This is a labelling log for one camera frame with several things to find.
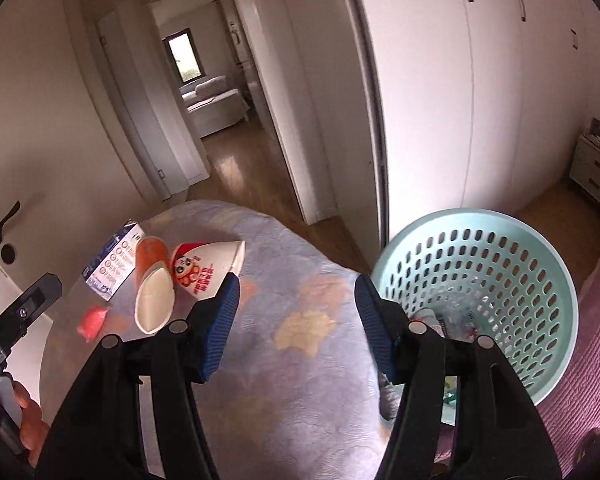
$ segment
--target quilted pink fabric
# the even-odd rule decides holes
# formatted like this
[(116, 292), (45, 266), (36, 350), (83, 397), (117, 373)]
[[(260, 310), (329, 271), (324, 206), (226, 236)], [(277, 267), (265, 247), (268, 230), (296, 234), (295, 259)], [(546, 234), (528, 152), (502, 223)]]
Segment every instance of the quilted pink fabric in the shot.
[(600, 428), (600, 260), (588, 290), (579, 299), (579, 314), (578, 339), (569, 367), (538, 406), (565, 476), (573, 468), (584, 436)]

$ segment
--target nightstand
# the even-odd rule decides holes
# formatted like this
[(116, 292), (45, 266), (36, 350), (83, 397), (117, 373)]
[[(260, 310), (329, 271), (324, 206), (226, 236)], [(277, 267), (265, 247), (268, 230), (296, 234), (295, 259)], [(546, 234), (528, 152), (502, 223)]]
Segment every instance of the nightstand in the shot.
[(585, 136), (578, 138), (570, 177), (600, 203), (600, 148)]

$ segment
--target human hand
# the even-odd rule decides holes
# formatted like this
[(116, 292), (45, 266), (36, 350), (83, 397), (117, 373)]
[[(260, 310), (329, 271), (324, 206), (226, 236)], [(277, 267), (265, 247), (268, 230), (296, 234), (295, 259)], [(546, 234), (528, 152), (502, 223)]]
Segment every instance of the human hand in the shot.
[(13, 381), (13, 393), (22, 408), (20, 441), (29, 450), (29, 463), (35, 467), (49, 433), (49, 425), (42, 420), (42, 410), (38, 403), (31, 399), (27, 389), (18, 381)]

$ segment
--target wooden floor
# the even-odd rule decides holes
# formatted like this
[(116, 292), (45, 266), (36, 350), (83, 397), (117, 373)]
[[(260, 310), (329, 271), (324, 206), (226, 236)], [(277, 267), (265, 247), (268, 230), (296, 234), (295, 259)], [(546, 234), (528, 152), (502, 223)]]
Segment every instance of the wooden floor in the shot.
[(551, 242), (579, 291), (600, 257), (600, 206), (576, 183), (561, 182), (515, 216)]
[(340, 217), (312, 226), (304, 223), (280, 144), (256, 115), (204, 137), (202, 143), (211, 177), (191, 186), (187, 200), (222, 200), (273, 216), (331, 261), (370, 272)]

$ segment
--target wardrobe door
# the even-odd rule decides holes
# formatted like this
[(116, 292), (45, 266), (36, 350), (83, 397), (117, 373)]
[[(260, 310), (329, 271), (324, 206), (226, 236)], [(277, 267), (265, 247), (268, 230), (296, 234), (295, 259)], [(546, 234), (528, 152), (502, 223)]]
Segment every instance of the wardrobe door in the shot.
[(463, 0), (361, 0), (384, 118), (389, 235), (461, 205), (472, 74)]
[(509, 212), (525, 206), (564, 174), (586, 109), (586, 50), (578, 0), (519, 4), (523, 108)]
[(463, 205), (500, 209), (516, 155), (522, 106), (517, 0), (467, 0), (474, 62), (474, 127)]

